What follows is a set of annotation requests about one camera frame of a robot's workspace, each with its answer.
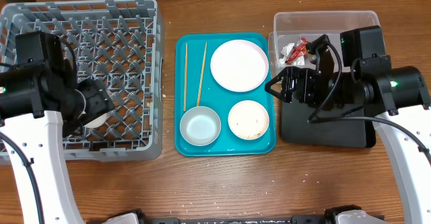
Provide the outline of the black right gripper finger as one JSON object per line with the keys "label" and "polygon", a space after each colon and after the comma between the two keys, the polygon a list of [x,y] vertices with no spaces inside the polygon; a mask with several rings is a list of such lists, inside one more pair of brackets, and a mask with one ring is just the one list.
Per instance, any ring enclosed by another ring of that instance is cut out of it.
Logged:
{"label": "black right gripper finger", "polygon": [[286,101],[286,80],[284,77],[274,77],[265,84],[265,91],[282,102]]}
{"label": "black right gripper finger", "polygon": [[274,78],[271,79],[270,83],[278,83],[279,81],[284,80],[285,78],[290,77],[290,67],[286,67],[282,69]]}

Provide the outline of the white paper napkin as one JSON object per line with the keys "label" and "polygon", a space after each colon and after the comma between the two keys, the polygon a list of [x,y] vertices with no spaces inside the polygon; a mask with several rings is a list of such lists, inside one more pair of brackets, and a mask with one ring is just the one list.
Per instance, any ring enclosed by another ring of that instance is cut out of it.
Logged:
{"label": "white paper napkin", "polygon": [[286,65],[304,66],[305,65],[304,56],[300,56],[300,57],[294,59],[290,63],[287,62],[288,56],[293,51],[294,46],[295,46],[294,43],[289,43],[287,46],[283,47],[283,49],[281,51],[282,58],[279,60],[280,65],[282,65],[282,66],[286,66]]}

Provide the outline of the red snack wrapper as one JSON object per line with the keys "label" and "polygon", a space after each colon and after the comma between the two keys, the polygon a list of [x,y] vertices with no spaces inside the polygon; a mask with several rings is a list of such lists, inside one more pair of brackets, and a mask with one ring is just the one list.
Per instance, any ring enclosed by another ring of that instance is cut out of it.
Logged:
{"label": "red snack wrapper", "polygon": [[294,46],[293,51],[289,54],[288,56],[288,60],[287,62],[290,63],[292,62],[294,59],[300,57],[300,56],[304,56],[304,60],[305,60],[305,56],[306,56],[306,45],[308,43],[308,40],[305,38],[300,38]]}

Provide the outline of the small white bowl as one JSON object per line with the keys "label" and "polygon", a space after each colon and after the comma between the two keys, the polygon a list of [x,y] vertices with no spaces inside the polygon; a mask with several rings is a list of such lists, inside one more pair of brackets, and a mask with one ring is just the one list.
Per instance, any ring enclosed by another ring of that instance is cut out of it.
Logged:
{"label": "small white bowl", "polygon": [[269,114],[260,103],[243,100],[231,108],[228,126],[238,138],[255,140],[262,137],[269,128]]}

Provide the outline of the white cup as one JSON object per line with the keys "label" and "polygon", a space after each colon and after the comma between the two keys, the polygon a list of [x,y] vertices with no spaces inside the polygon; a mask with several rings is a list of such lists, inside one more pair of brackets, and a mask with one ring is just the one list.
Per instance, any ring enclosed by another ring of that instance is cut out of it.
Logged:
{"label": "white cup", "polygon": [[107,118],[108,118],[108,113],[102,114],[101,116],[85,124],[84,126],[86,128],[98,128],[99,126],[102,126],[107,121]]}

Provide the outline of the cooked rice leftovers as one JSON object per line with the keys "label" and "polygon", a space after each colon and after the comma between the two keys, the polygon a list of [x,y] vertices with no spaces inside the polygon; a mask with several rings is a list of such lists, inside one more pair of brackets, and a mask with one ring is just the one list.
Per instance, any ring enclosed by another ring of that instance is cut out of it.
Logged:
{"label": "cooked rice leftovers", "polygon": [[235,124],[235,133],[241,139],[253,140],[261,136],[264,126],[258,118],[241,119]]}

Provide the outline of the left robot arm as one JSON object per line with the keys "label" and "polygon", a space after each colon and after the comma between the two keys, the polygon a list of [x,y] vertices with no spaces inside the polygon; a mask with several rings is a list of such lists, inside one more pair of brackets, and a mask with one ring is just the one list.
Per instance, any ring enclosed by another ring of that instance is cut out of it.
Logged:
{"label": "left robot arm", "polygon": [[13,168],[25,223],[83,223],[63,152],[63,139],[100,126],[114,103],[100,80],[77,80],[76,60],[54,34],[15,38],[17,62],[1,74],[1,140]]}

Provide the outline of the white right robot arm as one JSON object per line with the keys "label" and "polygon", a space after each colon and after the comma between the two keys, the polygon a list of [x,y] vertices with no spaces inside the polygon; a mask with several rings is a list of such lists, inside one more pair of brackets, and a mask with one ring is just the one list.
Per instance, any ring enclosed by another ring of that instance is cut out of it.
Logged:
{"label": "white right robot arm", "polygon": [[430,95],[415,67],[287,67],[265,90],[281,101],[285,141],[357,148],[382,141],[405,222],[430,222]]}

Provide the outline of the black waste tray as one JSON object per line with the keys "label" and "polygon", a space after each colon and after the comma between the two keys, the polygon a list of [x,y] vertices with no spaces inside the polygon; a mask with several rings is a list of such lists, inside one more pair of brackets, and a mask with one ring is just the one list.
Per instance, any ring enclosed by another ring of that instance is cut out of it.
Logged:
{"label": "black waste tray", "polygon": [[371,122],[335,121],[318,124],[307,122],[314,111],[294,98],[281,103],[280,133],[283,141],[301,145],[371,148],[376,144],[376,133]]}

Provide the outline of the grey dishwasher rack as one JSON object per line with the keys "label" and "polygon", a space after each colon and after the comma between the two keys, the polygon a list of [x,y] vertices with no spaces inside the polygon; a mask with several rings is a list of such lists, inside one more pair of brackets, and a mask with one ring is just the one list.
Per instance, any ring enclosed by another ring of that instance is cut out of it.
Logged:
{"label": "grey dishwasher rack", "polygon": [[16,63],[15,37],[54,34],[70,43],[77,78],[99,79],[114,110],[98,128],[63,141],[68,160],[153,160],[162,152],[164,22],[156,0],[10,3],[1,10],[1,70]]}

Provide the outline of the clear plastic bin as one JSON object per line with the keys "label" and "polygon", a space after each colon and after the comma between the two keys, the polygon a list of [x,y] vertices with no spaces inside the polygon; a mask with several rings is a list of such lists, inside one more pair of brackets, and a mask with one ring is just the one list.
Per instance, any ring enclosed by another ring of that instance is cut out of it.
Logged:
{"label": "clear plastic bin", "polygon": [[273,31],[268,37],[268,51],[271,75],[276,76],[284,67],[281,59],[283,47],[305,38],[313,41],[319,36],[328,35],[331,44],[339,54],[342,32],[378,26],[378,16],[373,11],[295,11],[279,12],[273,20]]}

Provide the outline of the large white round plate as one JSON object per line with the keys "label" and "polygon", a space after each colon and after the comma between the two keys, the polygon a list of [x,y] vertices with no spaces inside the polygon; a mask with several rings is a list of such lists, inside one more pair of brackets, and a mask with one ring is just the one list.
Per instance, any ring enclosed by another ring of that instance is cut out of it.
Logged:
{"label": "large white round plate", "polygon": [[258,88],[269,72],[269,61],[261,47],[248,40],[230,40],[216,48],[210,70],[224,89],[247,92]]}

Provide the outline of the right wooden chopstick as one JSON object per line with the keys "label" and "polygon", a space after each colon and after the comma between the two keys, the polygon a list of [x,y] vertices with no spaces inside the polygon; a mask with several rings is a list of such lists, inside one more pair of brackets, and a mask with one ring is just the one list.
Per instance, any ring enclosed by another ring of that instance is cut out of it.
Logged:
{"label": "right wooden chopstick", "polygon": [[201,74],[199,78],[199,88],[198,88],[198,94],[197,94],[197,106],[200,106],[200,101],[201,101],[201,90],[203,85],[203,76],[205,72],[206,56],[207,56],[207,42],[205,42],[205,48],[203,52],[203,61],[201,65]]}

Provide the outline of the wooden chopstick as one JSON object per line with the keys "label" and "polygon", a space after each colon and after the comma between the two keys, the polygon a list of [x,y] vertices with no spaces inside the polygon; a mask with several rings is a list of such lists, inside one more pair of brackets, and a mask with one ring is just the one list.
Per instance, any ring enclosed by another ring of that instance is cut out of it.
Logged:
{"label": "wooden chopstick", "polygon": [[201,101],[201,90],[203,85],[203,76],[205,72],[206,56],[207,56],[207,42],[205,42],[205,48],[203,52],[203,61],[201,65],[201,74],[199,78],[199,88],[198,88],[198,94],[197,94],[197,106],[200,106],[200,101]]}
{"label": "wooden chopstick", "polygon": [[184,99],[183,112],[187,111],[187,74],[188,74],[188,44],[185,44],[185,74],[184,74]]}

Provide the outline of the teal plastic tray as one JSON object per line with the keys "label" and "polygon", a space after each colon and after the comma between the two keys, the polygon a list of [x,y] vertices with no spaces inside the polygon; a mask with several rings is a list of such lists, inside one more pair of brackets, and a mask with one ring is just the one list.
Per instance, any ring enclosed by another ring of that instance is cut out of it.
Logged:
{"label": "teal plastic tray", "polygon": [[[176,43],[175,50],[175,93],[174,93],[174,142],[179,153],[187,157],[208,157],[223,155],[256,155],[266,154],[275,147],[277,133],[275,126],[275,110],[273,96],[268,94],[261,84],[257,89],[244,93],[236,93],[224,89],[213,78],[210,60],[216,48],[230,40],[248,40],[254,42],[268,53],[267,41],[256,32],[236,32],[218,34],[188,34]],[[183,117],[183,93],[185,74],[185,44],[188,44],[187,74],[187,109],[197,103],[199,78],[203,61],[203,52],[207,42],[207,56],[203,86],[201,90],[202,106],[214,110],[221,119],[222,129],[218,138],[211,144],[198,147],[187,143],[180,133],[180,120]],[[255,140],[240,139],[233,134],[228,126],[228,113],[238,102],[252,100],[260,103],[269,114],[269,128],[266,133]]]}

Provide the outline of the grey metal bowl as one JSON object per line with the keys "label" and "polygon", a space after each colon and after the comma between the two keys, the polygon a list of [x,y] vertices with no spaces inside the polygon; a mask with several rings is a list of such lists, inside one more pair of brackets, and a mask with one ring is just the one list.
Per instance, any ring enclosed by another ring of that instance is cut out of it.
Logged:
{"label": "grey metal bowl", "polygon": [[206,106],[196,106],[187,110],[180,120],[180,133],[183,139],[198,147],[213,143],[220,135],[221,129],[220,117]]}

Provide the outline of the left wooden chopstick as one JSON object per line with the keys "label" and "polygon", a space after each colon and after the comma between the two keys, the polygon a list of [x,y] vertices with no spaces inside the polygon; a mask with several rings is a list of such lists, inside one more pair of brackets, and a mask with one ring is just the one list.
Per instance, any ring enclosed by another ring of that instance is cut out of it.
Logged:
{"label": "left wooden chopstick", "polygon": [[184,99],[183,112],[187,111],[187,74],[188,74],[188,44],[185,44],[185,74],[184,74]]}

